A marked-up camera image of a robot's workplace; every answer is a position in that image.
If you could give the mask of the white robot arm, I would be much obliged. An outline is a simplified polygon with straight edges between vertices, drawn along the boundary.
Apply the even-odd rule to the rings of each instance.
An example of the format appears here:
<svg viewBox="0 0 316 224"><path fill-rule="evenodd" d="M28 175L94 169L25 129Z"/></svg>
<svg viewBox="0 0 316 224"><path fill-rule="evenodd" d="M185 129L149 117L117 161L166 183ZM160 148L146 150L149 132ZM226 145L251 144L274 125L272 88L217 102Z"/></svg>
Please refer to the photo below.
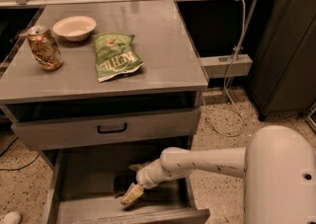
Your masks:
<svg viewBox="0 0 316 224"><path fill-rule="evenodd" d="M123 205L134 203L147 189L202 170L244 180L244 224L316 224L316 153L288 127L263 127L242 148L169 147L158 159L134 168L136 182L123 196Z"/></svg>

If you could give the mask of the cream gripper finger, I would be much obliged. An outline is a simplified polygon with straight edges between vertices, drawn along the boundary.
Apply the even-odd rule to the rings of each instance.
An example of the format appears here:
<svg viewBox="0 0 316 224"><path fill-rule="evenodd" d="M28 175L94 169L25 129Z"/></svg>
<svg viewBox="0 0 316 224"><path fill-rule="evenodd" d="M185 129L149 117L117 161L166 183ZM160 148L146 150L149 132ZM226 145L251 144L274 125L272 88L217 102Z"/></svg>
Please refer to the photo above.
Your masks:
<svg viewBox="0 0 316 224"><path fill-rule="evenodd" d="M139 184L132 183L127 192L123 195L122 199L120 200L120 203L124 206L128 206L133 204L137 199L142 197L144 194L144 188L143 186Z"/></svg>
<svg viewBox="0 0 316 224"><path fill-rule="evenodd" d="M145 162L145 163L142 163L142 164L131 164L128 166L128 168L134 172L138 172L139 170L141 170L143 167L149 165L150 162Z"/></svg>

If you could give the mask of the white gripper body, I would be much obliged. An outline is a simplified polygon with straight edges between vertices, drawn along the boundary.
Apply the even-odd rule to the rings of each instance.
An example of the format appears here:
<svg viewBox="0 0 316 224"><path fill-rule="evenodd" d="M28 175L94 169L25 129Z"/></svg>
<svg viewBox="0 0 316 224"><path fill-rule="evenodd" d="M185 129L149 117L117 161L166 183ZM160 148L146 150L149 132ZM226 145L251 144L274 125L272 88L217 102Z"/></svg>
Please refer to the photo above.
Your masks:
<svg viewBox="0 0 316 224"><path fill-rule="evenodd" d="M159 159L146 163L137 173L136 181L145 189L157 187L160 183L172 178L171 174L162 167Z"/></svg>

